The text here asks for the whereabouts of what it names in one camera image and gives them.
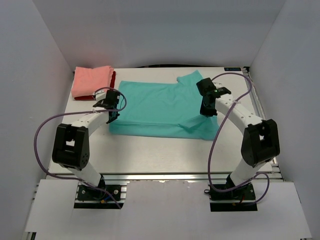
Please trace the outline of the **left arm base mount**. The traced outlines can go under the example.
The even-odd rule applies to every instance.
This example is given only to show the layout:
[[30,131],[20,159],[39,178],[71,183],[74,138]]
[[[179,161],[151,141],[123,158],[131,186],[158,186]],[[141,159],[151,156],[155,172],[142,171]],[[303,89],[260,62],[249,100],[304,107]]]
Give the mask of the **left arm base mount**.
[[[105,184],[105,189],[122,208],[125,203],[126,186],[121,184]],[[79,184],[73,207],[75,209],[119,210],[118,205],[107,193],[95,190],[85,184]]]

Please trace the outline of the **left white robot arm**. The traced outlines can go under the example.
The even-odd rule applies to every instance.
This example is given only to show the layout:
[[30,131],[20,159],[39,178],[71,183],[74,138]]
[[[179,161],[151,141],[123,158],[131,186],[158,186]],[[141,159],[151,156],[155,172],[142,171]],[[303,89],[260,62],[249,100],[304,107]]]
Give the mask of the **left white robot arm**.
[[109,89],[98,92],[98,100],[92,110],[80,119],[58,125],[52,152],[52,161],[71,171],[85,183],[104,189],[103,176],[89,163],[90,136],[103,124],[110,124],[118,118],[118,104],[121,94]]

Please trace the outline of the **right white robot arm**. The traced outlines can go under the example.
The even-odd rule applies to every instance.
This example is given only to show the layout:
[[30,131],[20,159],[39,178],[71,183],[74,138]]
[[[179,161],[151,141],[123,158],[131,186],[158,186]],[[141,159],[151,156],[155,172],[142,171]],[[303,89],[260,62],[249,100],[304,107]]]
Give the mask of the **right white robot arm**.
[[277,123],[273,119],[262,119],[234,98],[226,87],[216,87],[210,78],[196,84],[202,96],[200,114],[205,117],[224,115],[222,124],[230,120],[241,132],[241,160],[227,177],[223,192],[231,192],[247,185],[267,162],[280,154]]

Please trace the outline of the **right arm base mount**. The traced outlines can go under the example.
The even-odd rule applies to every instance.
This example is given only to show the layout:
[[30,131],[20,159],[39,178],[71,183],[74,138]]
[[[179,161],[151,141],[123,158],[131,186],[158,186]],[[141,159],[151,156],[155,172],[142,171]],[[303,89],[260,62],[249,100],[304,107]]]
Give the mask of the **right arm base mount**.
[[219,212],[256,212],[256,195],[251,183],[228,192],[218,192],[210,186],[204,194],[209,197],[210,211]]

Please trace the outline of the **teal t-shirt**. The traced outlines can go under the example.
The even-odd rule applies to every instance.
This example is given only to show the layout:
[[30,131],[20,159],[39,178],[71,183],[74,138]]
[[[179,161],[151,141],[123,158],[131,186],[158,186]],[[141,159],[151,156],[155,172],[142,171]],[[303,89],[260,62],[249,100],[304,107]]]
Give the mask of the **teal t-shirt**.
[[109,124],[114,135],[201,139],[212,141],[219,129],[216,116],[200,114],[202,96],[196,86],[203,79],[196,70],[176,83],[122,81],[119,91],[127,105]]

